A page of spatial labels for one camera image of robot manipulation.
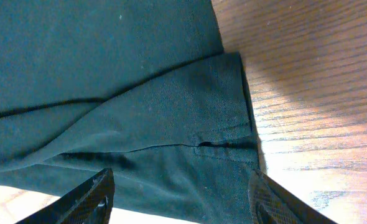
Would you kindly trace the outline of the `black t-shirt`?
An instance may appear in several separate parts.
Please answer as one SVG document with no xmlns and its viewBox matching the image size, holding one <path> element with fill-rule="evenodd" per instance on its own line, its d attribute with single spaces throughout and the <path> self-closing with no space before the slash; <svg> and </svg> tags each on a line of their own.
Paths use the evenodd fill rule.
<svg viewBox="0 0 367 224">
<path fill-rule="evenodd" d="M 0 185 L 250 223 L 256 135 L 210 1 L 0 1 Z"/>
</svg>

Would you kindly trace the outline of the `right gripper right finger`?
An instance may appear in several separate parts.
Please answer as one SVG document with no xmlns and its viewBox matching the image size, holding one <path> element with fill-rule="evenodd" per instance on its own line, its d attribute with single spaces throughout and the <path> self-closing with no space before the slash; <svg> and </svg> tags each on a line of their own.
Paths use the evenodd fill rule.
<svg viewBox="0 0 367 224">
<path fill-rule="evenodd" d="M 249 212 L 258 224 L 337 224 L 283 188 L 260 170 L 248 184 Z"/>
</svg>

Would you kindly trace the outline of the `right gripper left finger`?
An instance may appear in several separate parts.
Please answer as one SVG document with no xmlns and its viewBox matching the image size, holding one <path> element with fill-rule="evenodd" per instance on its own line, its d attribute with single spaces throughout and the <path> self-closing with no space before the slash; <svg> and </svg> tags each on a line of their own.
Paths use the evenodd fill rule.
<svg viewBox="0 0 367 224">
<path fill-rule="evenodd" d="M 113 202 L 113 171 L 103 169 L 17 224 L 108 224 Z"/>
</svg>

